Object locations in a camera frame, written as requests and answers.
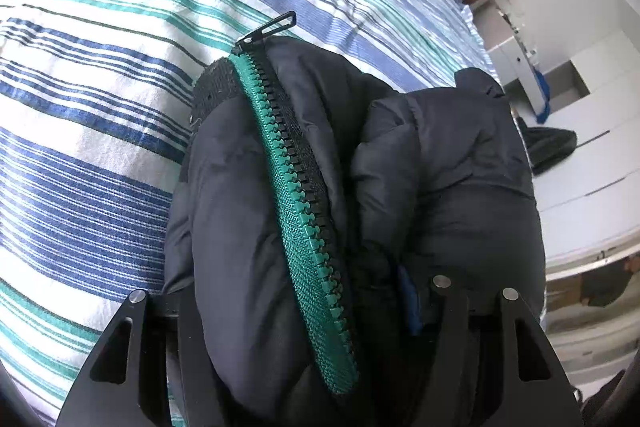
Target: blue and white striped fabric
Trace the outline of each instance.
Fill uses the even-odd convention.
[[[0,359],[49,423],[119,302],[161,288],[194,80],[291,9],[401,90],[492,70],[453,0],[0,0]]]

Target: white cabinet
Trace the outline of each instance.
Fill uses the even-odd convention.
[[[533,112],[541,114],[545,109],[545,99],[536,75],[513,30],[500,15],[497,5],[493,2],[482,5],[474,12],[474,24],[502,85],[519,80]]]
[[[578,149],[534,179],[548,273],[640,233],[640,53],[615,32],[572,58],[591,94],[546,126]]]

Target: zipper tape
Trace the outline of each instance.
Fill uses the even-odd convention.
[[[312,211],[314,195],[307,184],[303,187],[306,176],[273,96],[271,83],[277,79],[267,78],[249,46],[241,49],[240,55],[229,55],[228,59],[250,100],[269,160],[281,238],[298,306],[325,384],[335,394],[348,393],[358,381],[358,370],[350,327],[340,305],[340,274],[333,268],[322,238],[325,224]]]

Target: zipper teeth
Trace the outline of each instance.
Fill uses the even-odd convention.
[[[251,51],[245,51],[250,59],[250,66],[255,72],[255,83],[252,86],[254,95],[261,100],[259,117],[264,121],[270,131],[270,139],[276,145],[279,153],[278,163],[287,180],[289,196],[294,201],[298,218],[304,227],[309,245],[313,251],[312,261],[316,266],[316,275],[321,283],[324,299],[329,306],[329,311],[334,319],[334,327],[338,331],[340,339],[347,354],[353,357],[353,342],[348,329],[347,319],[344,317],[344,308],[340,306],[343,286],[340,283],[340,272],[334,269],[331,256],[327,252],[327,243],[322,238],[326,236],[326,223],[320,214],[316,198],[306,182],[306,174],[300,165],[298,156],[289,140],[286,124],[282,118],[280,108],[273,94],[267,75],[256,64],[255,55]]]

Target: bed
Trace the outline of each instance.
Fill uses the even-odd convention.
[[[493,73],[461,0],[0,0],[0,360],[46,423],[120,302],[161,290],[194,81],[288,10],[398,90]]]

